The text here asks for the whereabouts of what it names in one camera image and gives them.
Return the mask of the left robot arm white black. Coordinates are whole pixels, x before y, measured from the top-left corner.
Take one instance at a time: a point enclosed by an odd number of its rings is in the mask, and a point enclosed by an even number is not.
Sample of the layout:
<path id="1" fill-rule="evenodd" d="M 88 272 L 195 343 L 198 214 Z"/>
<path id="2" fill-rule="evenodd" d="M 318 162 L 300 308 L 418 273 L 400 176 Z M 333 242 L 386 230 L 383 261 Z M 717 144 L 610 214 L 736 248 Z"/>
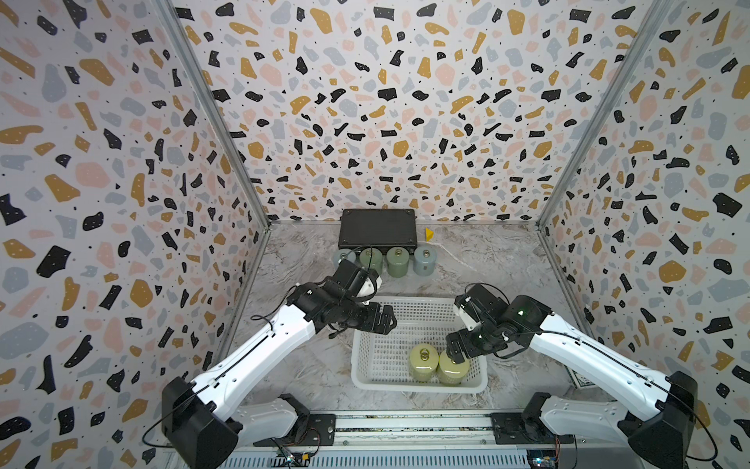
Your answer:
<path id="1" fill-rule="evenodd" d="M 177 377 L 162 391 L 156 422 L 189 468 L 218 468 L 238 447 L 270 445 L 288 468 L 308 457 L 290 447 L 324 443 L 323 429 L 296 398 L 244 406 L 249 393 L 291 352 L 331 328 L 387 335 L 398 321 L 390 305 L 373 302 L 382 281 L 373 268 L 342 260 L 336 272 L 313 283 L 294 285 L 271 313 L 259 316 L 261 329 L 218 365 L 193 380 Z"/>

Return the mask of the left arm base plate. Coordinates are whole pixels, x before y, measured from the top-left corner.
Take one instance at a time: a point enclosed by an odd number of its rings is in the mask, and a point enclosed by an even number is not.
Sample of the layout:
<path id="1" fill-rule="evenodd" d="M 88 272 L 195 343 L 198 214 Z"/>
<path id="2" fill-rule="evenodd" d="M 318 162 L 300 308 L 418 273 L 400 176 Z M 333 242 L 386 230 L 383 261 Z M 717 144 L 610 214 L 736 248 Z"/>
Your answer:
<path id="1" fill-rule="evenodd" d="M 279 438 L 291 447 L 332 447 L 336 431 L 335 414 L 310 414 L 299 416 L 289 432 Z"/>

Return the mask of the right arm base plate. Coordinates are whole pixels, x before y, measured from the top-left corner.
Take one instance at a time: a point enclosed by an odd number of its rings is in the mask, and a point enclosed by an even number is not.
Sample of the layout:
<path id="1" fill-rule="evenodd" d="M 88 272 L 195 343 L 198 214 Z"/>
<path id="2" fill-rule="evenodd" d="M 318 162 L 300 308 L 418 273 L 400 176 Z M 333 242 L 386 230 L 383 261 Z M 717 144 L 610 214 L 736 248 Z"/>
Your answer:
<path id="1" fill-rule="evenodd" d="M 537 417 L 524 417 L 521 412 L 494 412 L 490 427 L 496 445 L 552 445 L 573 444 L 572 435 L 558 435 Z"/>

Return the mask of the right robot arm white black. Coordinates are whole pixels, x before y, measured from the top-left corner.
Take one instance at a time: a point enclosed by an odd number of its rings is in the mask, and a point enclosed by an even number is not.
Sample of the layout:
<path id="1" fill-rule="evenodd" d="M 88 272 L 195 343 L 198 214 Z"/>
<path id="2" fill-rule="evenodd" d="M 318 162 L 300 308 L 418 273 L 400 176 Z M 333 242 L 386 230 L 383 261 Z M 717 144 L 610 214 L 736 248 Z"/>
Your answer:
<path id="1" fill-rule="evenodd" d="M 508 300 L 486 283 L 472 283 L 454 300 L 463 328 L 446 338 L 455 363 L 494 355 L 509 359 L 531 350 L 583 374 L 604 390 L 608 403 L 572 401 L 535 393 L 521 412 L 527 439 L 591 437 L 625 443 L 654 468 L 685 468 L 696 426 L 698 384 L 687 373 L 666 375 L 605 347 L 540 301 Z"/>

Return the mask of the blue tea canister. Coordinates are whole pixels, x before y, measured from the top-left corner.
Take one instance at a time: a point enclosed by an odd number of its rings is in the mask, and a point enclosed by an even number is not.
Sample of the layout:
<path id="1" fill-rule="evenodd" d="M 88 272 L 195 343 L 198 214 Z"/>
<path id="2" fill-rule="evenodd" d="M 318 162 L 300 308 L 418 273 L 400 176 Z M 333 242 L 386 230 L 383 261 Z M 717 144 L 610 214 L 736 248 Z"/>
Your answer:
<path id="1" fill-rule="evenodd" d="M 357 264 L 357 254 L 351 249 L 338 249 L 332 256 L 334 268 L 337 269 L 344 260 Z"/>

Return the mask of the blue-grey tea canister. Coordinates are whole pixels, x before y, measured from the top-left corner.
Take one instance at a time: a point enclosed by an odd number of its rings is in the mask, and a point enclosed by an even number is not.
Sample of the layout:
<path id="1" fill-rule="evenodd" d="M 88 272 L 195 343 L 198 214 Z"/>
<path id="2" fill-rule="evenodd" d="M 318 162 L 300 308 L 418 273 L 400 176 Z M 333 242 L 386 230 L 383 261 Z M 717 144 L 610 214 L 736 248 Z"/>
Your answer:
<path id="1" fill-rule="evenodd" d="M 437 264 L 437 252 L 429 245 L 416 248 L 413 254 L 413 271 L 420 277 L 433 275 Z"/>

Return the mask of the green tea canister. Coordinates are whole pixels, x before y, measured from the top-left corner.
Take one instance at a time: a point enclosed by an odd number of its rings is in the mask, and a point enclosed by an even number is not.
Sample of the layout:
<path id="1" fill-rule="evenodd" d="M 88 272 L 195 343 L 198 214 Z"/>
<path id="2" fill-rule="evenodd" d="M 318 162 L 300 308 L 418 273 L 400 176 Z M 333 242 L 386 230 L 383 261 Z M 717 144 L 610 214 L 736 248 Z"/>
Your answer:
<path id="1" fill-rule="evenodd" d="M 395 246 L 386 254 L 387 270 L 391 277 L 398 279 L 404 277 L 408 272 L 410 254 L 405 247 Z"/>
<path id="2" fill-rule="evenodd" d="M 376 247 L 365 248 L 359 254 L 359 263 L 367 270 L 374 270 L 377 275 L 382 275 L 384 269 L 383 254 Z"/>

